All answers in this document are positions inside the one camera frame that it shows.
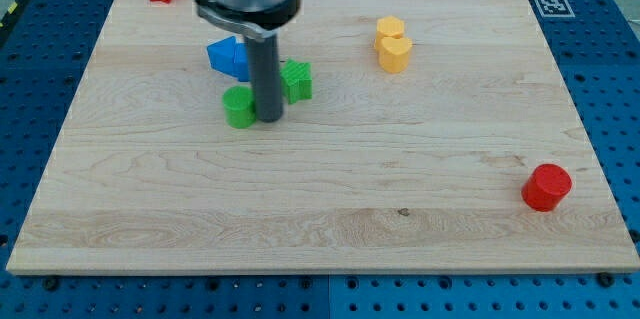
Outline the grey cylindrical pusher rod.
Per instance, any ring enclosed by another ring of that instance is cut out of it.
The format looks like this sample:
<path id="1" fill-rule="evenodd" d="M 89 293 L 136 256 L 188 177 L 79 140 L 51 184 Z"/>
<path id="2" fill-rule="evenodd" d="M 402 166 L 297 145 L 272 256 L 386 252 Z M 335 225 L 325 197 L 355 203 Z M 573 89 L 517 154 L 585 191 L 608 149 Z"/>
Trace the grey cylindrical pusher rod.
<path id="1" fill-rule="evenodd" d="M 245 47 L 256 118 L 276 122 L 283 115 L 277 35 L 263 41 L 246 38 Z"/>

